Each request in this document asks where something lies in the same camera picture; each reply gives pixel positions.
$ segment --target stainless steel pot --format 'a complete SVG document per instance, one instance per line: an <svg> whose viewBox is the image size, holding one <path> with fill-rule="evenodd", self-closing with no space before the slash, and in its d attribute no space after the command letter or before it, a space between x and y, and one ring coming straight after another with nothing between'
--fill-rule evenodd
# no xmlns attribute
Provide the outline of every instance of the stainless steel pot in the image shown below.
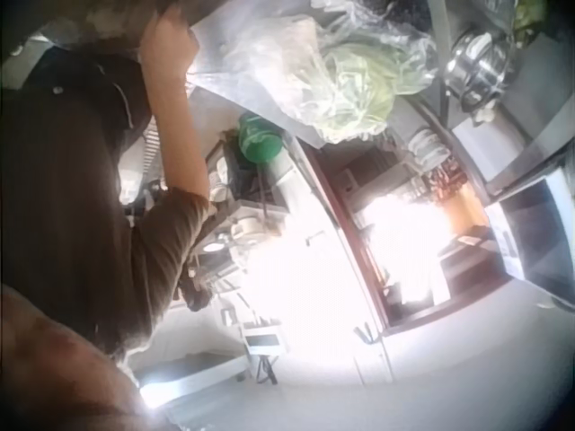
<svg viewBox="0 0 575 431"><path fill-rule="evenodd" d="M464 112L475 112L503 94L511 76L512 57L512 43L490 33L470 31L456 43L445 79Z"/></svg>

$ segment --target plastic bag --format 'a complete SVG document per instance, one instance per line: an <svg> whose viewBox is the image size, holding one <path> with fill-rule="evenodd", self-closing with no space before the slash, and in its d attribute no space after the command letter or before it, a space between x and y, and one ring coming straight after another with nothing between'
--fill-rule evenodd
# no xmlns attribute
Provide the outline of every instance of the plastic bag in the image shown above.
<svg viewBox="0 0 575 431"><path fill-rule="evenodd" d="M435 45L407 25L357 18L347 14L327 29L306 15L256 22L226 62L249 71L288 116L327 142L377 135L395 95L431 84Z"/></svg>

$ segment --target white wall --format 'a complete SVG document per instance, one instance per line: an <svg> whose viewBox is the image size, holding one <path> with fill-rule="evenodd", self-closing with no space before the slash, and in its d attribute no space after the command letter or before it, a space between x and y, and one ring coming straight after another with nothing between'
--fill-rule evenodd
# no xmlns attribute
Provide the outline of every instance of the white wall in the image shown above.
<svg viewBox="0 0 575 431"><path fill-rule="evenodd" d="M575 328L573 320L570 325L567 314L538 308L544 298L545 294L529 284L512 280L459 312L385 338L394 378L401 380L462 363L527 329L538 328L542 316L553 316L551 321L558 324L556 336L568 338Z"/></svg>
<svg viewBox="0 0 575 431"><path fill-rule="evenodd" d="M179 400L168 414L210 431L537 429L572 387L566 330L574 334L575 322L559 310L535 314L515 337L441 372L369 388L231 382ZM474 328L467 332L472 339Z"/></svg>

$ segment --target kitchen utensil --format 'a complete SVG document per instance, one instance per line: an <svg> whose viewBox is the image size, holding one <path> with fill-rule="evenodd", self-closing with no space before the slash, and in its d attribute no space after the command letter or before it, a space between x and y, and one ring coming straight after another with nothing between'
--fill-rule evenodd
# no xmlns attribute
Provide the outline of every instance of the kitchen utensil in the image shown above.
<svg viewBox="0 0 575 431"><path fill-rule="evenodd" d="M446 85L463 112L474 113L504 93L512 75L513 45L491 33L469 31L456 43Z"/></svg>
<svg viewBox="0 0 575 431"><path fill-rule="evenodd" d="M246 217L235 222L230 228L230 234L235 242L256 244L266 237L263 223L256 217Z"/></svg>

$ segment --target kitchen appliance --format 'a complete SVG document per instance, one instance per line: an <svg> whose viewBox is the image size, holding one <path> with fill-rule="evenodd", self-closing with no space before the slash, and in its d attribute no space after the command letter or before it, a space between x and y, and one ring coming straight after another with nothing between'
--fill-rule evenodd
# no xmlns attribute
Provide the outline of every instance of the kitchen appliance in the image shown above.
<svg viewBox="0 0 575 431"><path fill-rule="evenodd" d="M553 168L485 208L507 272L575 307L575 204Z"/></svg>
<svg viewBox="0 0 575 431"><path fill-rule="evenodd" d="M446 84L463 112L474 113L503 94L512 54L510 40L489 32L468 31L456 43L447 63Z"/></svg>
<svg viewBox="0 0 575 431"><path fill-rule="evenodd" d="M243 342L250 355L280 356L288 351L281 325L262 325L242 328Z"/></svg>

